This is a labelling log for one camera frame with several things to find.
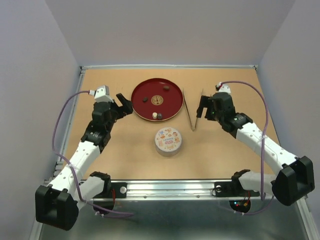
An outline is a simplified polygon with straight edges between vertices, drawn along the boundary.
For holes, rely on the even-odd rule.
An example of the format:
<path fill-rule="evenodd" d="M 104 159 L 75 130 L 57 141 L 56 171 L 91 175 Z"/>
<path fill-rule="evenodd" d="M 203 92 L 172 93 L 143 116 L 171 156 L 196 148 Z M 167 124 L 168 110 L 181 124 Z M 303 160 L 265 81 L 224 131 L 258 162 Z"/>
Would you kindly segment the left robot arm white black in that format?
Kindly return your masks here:
<path fill-rule="evenodd" d="M 85 205 L 92 206 L 96 213 L 108 218 L 126 218 L 129 212 L 114 211 L 116 190 L 112 187 L 107 173 L 95 171 L 84 183 L 81 180 L 89 166 L 103 152 L 111 139 L 115 122 L 133 113 L 132 102 L 121 93 L 116 97 L 121 106 L 108 92 L 88 90 L 94 96 L 92 120 L 89 122 L 78 147 L 71 157 L 65 158 L 66 166 L 46 186 L 41 185 L 35 192 L 35 219 L 65 231 L 70 230 Z"/>

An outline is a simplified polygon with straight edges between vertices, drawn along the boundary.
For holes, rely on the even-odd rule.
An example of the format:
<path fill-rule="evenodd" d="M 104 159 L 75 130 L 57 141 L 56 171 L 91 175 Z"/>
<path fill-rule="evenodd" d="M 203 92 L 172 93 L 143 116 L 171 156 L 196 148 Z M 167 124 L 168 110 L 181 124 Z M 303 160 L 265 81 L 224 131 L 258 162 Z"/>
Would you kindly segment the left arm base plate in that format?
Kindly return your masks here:
<path fill-rule="evenodd" d="M 128 183 L 124 181 L 112 181 L 108 186 L 104 186 L 101 193 L 95 198 L 100 199 L 125 199 L 127 197 Z"/>

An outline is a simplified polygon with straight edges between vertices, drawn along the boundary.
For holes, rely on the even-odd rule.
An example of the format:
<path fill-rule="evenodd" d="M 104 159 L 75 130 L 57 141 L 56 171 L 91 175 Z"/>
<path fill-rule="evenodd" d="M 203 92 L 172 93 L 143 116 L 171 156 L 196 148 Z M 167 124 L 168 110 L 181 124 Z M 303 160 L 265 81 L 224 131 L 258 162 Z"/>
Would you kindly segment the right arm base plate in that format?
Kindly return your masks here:
<path fill-rule="evenodd" d="M 259 197 L 260 193 L 253 190 L 244 190 L 239 183 L 233 181 L 217 181 L 213 185 L 211 195 L 218 198 L 231 197 Z"/>

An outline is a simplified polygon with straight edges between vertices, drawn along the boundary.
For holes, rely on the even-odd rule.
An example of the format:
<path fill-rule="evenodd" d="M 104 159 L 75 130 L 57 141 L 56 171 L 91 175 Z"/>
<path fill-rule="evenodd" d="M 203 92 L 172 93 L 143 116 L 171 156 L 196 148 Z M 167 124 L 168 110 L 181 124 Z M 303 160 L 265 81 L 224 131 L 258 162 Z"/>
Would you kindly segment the silver tin lid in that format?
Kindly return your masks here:
<path fill-rule="evenodd" d="M 183 142 L 183 137 L 181 133 L 173 127 L 163 127 L 157 131 L 154 136 L 154 144 L 156 140 L 167 141 L 174 140 L 176 142 Z"/>

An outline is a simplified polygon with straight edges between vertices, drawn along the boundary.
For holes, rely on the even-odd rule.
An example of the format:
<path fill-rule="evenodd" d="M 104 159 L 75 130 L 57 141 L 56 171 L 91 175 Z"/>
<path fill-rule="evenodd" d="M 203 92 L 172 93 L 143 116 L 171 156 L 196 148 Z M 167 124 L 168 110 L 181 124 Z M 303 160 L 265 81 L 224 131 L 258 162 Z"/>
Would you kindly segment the silver metal tongs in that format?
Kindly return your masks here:
<path fill-rule="evenodd" d="M 204 93 L 204 89 L 193 91 L 186 88 L 182 89 L 183 102 L 186 110 L 189 127 L 192 132 L 196 131 L 198 118 L 197 118 L 197 109 L 200 103 L 200 98 Z"/>

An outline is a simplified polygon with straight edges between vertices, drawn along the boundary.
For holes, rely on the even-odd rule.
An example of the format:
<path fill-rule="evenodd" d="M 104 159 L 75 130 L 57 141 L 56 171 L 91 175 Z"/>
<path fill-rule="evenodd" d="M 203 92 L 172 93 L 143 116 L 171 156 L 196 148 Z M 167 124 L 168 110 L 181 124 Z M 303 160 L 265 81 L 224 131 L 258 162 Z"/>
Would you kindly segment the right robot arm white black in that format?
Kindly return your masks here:
<path fill-rule="evenodd" d="M 313 162 L 307 156 L 298 157 L 285 150 L 245 113 L 236 112 L 229 93 L 202 95 L 196 116 L 218 122 L 225 132 L 262 157 L 273 172 L 264 174 L 249 169 L 235 172 L 228 187 L 233 195 L 257 191 L 275 196 L 281 204 L 290 206 L 315 189 Z"/>

